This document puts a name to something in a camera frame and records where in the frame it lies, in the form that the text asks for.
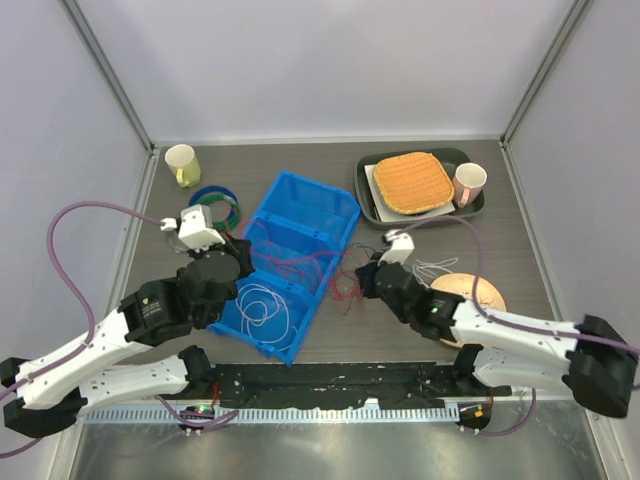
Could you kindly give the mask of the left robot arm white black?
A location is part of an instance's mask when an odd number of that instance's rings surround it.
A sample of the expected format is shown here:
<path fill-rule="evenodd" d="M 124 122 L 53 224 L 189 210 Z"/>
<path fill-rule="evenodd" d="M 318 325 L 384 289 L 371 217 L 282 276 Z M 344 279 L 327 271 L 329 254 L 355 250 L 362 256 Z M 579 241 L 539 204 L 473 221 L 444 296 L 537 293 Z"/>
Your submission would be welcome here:
<path fill-rule="evenodd" d="M 5 427 L 39 439 L 112 403 L 205 397 L 215 370 L 195 345 L 155 363 L 125 361 L 218 322 L 253 271 L 250 241 L 230 237 L 175 276 L 144 283 L 87 334 L 36 360 L 4 360 L 1 383 L 16 394 L 3 407 Z"/>

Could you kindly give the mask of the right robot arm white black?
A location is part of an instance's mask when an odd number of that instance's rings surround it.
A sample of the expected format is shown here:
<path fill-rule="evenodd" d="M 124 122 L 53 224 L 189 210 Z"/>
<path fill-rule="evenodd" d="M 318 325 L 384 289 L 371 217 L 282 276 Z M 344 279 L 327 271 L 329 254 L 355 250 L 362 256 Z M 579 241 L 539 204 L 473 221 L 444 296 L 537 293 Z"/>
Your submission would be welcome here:
<path fill-rule="evenodd" d="M 594 413 L 627 416 L 639 351 L 606 320 L 587 315 L 571 323 L 500 313 L 426 287 L 398 263 L 372 261 L 356 277 L 364 297 L 381 300 L 422 337 L 461 344 L 451 371 L 460 393 L 472 395 L 484 386 L 568 391 Z"/>

